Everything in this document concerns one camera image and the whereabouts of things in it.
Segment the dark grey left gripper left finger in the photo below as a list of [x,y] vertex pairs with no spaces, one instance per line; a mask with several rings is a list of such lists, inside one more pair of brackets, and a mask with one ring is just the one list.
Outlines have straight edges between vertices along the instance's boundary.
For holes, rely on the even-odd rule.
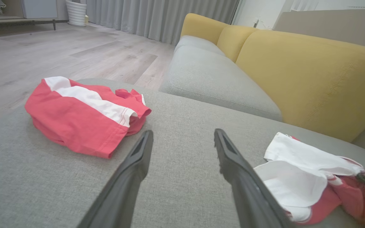
[[153,146],[153,131],[142,133],[108,180],[79,228],[129,228],[141,182],[146,178]]

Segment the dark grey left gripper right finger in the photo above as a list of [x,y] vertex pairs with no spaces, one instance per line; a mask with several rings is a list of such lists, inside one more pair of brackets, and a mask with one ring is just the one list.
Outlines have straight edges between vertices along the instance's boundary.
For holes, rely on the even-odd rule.
[[245,160],[227,133],[214,131],[220,173],[232,187],[232,195],[242,228],[293,228],[253,167]]

